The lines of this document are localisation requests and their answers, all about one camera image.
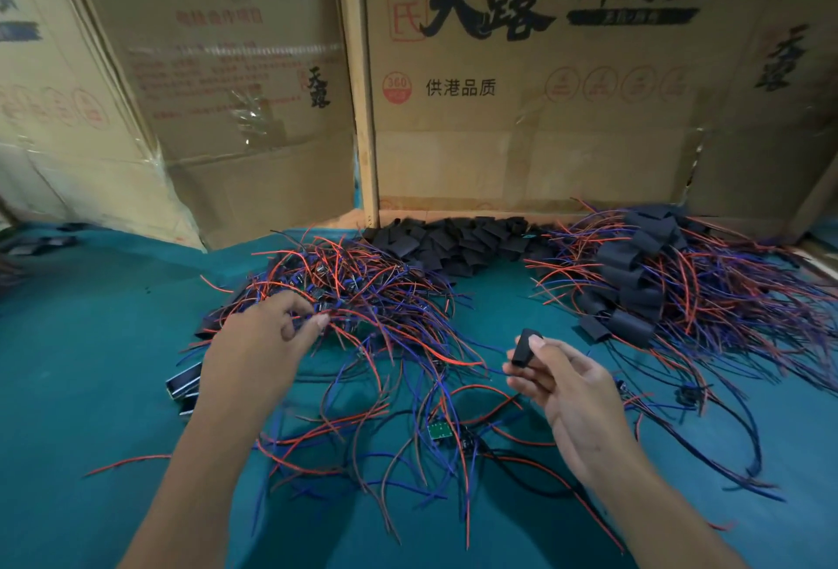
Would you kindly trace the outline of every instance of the fingernail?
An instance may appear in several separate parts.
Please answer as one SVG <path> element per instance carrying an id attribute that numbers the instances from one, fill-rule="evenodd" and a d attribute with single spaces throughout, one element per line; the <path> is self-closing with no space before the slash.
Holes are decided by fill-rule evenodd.
<path id="1" fill-rule="evenodd" d="M 312 320 L 314 320 L 314 323 L 317 324 L 320 329 L 324 329 L 329 326 L 329 313 L 318 313 L 312 318 Z"/>

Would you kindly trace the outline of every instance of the hand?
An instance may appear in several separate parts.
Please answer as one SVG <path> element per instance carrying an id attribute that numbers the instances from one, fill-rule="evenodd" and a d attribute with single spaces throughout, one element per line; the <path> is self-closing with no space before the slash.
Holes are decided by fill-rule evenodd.
<path id="1" fill-rule="evenodd" d="M 291 312 L 314 313 L 290 290 L 280 291 L 227 318 L 204 357 L 195 417 L 241 419 L 258 431 L 288 393 L 302 356 L 329 324 L 321 313 L 295 333 Z"/>
<path id="2" fill-rule="evenodd" d="M 611 373 L 564 341 L 532 335 L 529 348 L 535 357 L 527 368 L 504 364 L 507 383 L 544 411 L 562 458 L 582 484 L 597 491 L 617 466 L 651 465 L 631 435 Z"/>

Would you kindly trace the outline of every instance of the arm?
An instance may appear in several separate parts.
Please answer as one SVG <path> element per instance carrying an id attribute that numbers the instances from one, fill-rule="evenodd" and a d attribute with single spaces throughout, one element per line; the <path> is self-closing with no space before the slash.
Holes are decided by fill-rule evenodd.
<path id="1" fill-rule="evenodd" d="M 525 369 L 504 364 L 508 384 L 545 412 L 567 466 L 623 532 L 642 569 L 747 569 L 634 441 L 611 374 L 572 346 L 538 336 Z"/>
<path id="2" fill-rule="evenodd" d="M 267 416 L 285 396 L 302 356 L 329 323 L 290 291 L 230 316 L 201 370 L 192 419 L 119 569 L 223 567 L 233 490 Z"/>

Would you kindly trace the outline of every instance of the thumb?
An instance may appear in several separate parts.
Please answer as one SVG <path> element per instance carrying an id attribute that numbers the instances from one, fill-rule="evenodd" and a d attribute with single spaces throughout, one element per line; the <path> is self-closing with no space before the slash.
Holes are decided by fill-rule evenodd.
<path id="1" fill-rule="evenodd" d="M 288 343 L 291 345 L 291 351 L 294 358 L 301 359 L 302 356 L 309 352 L 309 348 L 317 340 L 323 329 L 329 326 L 329 313 L 320 313 L 309 317 L 302 326 L 294 334 L 294 339 Z"/>
<path id="2" fill-rule="evenodd" d="M 548 343 L 538 335 L 530 335 L 529 349 L 547 366 L 556 381 L 557 389 L 566 388 L 574 377 L 579 376 L 571 366 L 567 355 L 555 344 Z"/>

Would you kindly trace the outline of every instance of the left hand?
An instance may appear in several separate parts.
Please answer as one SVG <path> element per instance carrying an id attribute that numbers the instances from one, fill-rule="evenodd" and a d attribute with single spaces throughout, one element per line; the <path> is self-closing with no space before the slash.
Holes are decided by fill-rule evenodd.
<path id="1" fill-rule="evenodd" d="M 306 352 L 329 324 L 329 314 L 306 320 L 294 331 L 291 312 L 314 313 L 312 305 L 283 290 L 227 318 L 204 357 L 195 417 L 241 419 L 258 431 L 288 393 Z"/>

